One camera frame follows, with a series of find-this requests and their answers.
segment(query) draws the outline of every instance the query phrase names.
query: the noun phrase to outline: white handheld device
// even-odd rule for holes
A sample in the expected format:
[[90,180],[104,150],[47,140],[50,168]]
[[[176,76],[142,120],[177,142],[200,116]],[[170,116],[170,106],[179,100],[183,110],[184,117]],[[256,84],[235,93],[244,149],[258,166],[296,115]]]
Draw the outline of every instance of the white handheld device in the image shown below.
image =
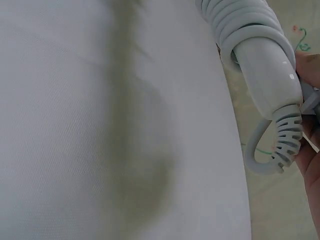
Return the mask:
[[[254,104],[264,119],[249,140],[244,161],[259,174],[282,173],[300,149],[303,93],[294,50],[265,0],[195,0],[213,30],[226,67],[242,71]],[[277,143],[268,163],[255,149],[274,121]]]

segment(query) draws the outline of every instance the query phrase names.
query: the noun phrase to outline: cable strain relief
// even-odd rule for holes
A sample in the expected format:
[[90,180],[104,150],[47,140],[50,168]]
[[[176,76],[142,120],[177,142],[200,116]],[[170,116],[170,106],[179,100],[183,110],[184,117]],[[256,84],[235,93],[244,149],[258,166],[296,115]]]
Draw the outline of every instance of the cable strain relief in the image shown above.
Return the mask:
[[298,105],[287,105],[272,115],[277,128],[277,142],[271,161],[279,166],[278,172],[283,172],[283,167],[289,167],[294,161],[301,146],[303,136],[302,116]]

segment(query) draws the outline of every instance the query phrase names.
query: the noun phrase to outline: hand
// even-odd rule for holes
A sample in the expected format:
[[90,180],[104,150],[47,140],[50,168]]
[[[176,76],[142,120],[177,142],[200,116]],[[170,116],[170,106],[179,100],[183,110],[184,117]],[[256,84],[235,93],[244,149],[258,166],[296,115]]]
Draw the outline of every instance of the hand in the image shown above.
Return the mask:
[[[306,83],[320,89],[320,54],[296,53],[296,71]],[[316,117],[303,116],[302,126],[305,135],[320,148],[320,124]],[[303,138],[295,161],[304,178],[312,219],[320,237],[320,152],[317,153]]]

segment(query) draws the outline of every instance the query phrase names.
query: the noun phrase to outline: white sheet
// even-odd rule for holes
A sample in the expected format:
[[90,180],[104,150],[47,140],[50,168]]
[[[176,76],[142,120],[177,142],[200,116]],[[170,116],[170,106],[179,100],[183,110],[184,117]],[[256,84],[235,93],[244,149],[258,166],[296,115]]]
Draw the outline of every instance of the white sheet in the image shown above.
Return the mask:
[[227,83],[192,1],[3,0],[0,56],[0,239],[250,239]]

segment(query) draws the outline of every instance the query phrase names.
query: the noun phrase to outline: white coiled cable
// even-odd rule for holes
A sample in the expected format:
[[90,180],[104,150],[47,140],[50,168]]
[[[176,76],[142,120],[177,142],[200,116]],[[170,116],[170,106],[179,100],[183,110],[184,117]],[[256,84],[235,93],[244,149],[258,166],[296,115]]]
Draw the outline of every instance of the white coiled cable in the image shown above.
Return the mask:
[[[233,50],[250,38],[268,38],[276,42],[295,69],[295,52],[265,0],[195,0],[195,3],[202,17],[209,23],[221,49],[221,60],[229,69],[241,71]],[[259,174],[282,173],[283,167],[292,164],[293,156],[300,149],[302,117],[298,103],[280,107],[272,114],[272,120],[277,127],[278,140],[270,161],[257,162],[255,149],[271,120],[263,119],[260,122],[244,153],[246,166]]]
[[292,66],[296,66],[295,52],[265,0],[195,0],[195,4],[211,26],[221,49],[221,60],[228,68],[241,71],[233,49],[240,42],[256,37],[275,41]]

